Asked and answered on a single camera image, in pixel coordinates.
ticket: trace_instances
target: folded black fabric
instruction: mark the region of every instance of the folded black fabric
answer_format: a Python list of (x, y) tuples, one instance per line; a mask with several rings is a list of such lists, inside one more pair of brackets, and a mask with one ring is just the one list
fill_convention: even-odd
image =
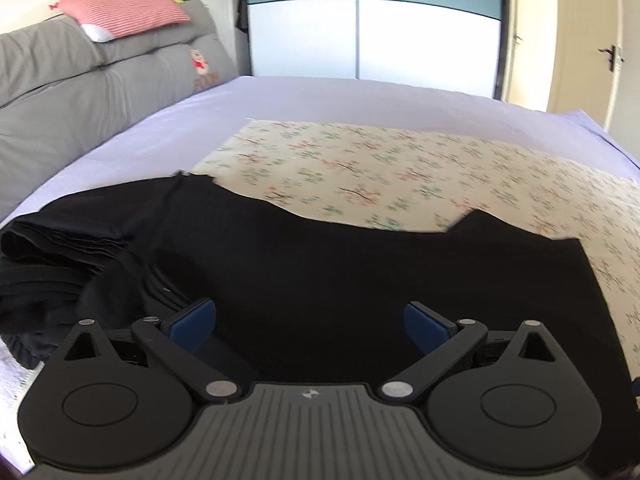
[[(0, 232), (6, 257), (88, 274), (73, 316), (121, 328), (210, 297), (216, 335), (273, 381), (377, 386), (420, 358), (402, 325), (410, 301), (494, 330), (539, 319), (602, 407), (589, 466), (604, 474), (640, 458), (628, 370), (578, 240), (549, 240), (482, 212), (447, 233), (319, 222), (181, 175), (68, 196), (14, 222), (20, 229), (12, 222)], [(42, 330), (46, 316), (34, 315), (59, 309), (56, 294), (25, 311), (33, 332), (10, 334), (21, 351), (33, 348), (34, 332), (38, 355), (63, 337), (66, 319)], [(0, 290), (0, 333), (16, 316)]]
[(42, 332), (2, 335), (1, 338), (15, 359), (25, 368), (33, 370), (56, 351), (74, 324), (75, 321), (70, 324), (55, 324)]

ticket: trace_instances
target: ribbed gray surface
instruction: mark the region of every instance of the ribbed gray surface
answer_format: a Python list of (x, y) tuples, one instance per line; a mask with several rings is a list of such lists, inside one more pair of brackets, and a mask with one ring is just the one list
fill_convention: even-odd
[[(409, 408), (385, 406), (363, 386), (260, 384), (246, 400), (203, 410), (175, 449), (119, 473), (36, 468), (29, 480), (485, 480), (448, 455)], [(586, 480), (577, 468), (544, 478)]]

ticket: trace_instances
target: pink striped pillow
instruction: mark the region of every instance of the pink striped pillow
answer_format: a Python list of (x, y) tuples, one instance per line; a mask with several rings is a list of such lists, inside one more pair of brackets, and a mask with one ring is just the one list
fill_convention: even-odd
[(173, 0), (60, 0), (53, 7), (78, 20), (96, 43), (191, 20)]

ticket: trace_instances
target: cartoon embroidery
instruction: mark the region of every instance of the cartoon embroidery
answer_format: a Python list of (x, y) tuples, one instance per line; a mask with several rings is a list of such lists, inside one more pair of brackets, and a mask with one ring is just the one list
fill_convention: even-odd
[(191, 49), (191, 61), (193, 62), (194, 67), (196, 67), (196, 72), (200, 75), (205, 75), (209, 72), (209, 62), (202, 55), (201, 51)]
[(192, 48), (190, 54), (191, 62), (199, 75), (198, 78), (193, 80), (193, 91), (201, 92), (217, 85), (220, 82), (220, 74), (210, 71), (209, 61), (202, 55), (201, 51)]

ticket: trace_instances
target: floral fabric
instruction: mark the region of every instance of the floral fabric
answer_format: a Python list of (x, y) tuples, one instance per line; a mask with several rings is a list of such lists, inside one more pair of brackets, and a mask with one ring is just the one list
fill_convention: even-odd
[(444, 230), (472, 209), (580, 238), (632, 377), (640, 376), (640, 188), (504, 142), (348, 124), (253, 121), (193, 173), (297, 215)]

